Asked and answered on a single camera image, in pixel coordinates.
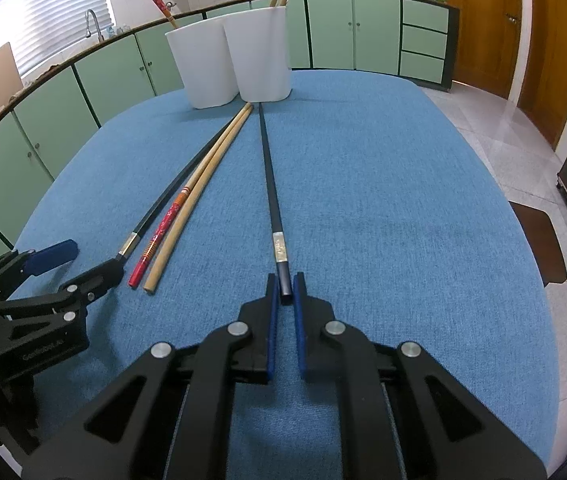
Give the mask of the chrome kitchen faucet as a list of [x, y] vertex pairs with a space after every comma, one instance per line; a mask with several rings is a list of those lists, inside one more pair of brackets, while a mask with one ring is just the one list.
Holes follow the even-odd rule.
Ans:
[[93, 35], [96, 35], [99, 44], [105, 41], [96, 12], [93, 9], [87, 9], [85, 11], [85, 38], [88, 39]]

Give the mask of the green lower kitchen cabinets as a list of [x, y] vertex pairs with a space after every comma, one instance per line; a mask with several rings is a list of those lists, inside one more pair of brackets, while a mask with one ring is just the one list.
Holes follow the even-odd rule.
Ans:
[[[289, 0], [295, 70], [364, 70], [451, 88], [460, 12], [432, 0]], [[0, 110], [0, 255], [80, 148], [109, 119], [182, 78], [157, 21], [55, 66]]]

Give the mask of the brown wooden stool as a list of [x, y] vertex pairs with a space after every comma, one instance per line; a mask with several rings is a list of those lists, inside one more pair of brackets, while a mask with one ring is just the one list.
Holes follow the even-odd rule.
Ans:
[[510, 202], [510, 206], [529, 242], [544, 285], [563, 284], [567, 280], [567, 268], [549, 215], [515, 202]]

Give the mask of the white double utensil holder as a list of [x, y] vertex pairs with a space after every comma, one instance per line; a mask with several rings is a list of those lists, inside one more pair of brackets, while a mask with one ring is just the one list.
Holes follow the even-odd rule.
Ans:
[[187, 99], [197, 110], [237, 96], [249, 103], [283, 101], [291, 93], [284, 6], [208, 18], [167, 32]]

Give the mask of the brown wooden door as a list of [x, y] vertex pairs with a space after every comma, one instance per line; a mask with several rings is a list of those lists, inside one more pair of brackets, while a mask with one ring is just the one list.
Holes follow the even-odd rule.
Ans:
[[567, 124], [567, 0], [532, 0], [519, 107], [555, 148]]
[[522, 0], [447, 0], [459, 10], [454, 79], [506, 99], [520, 42]]

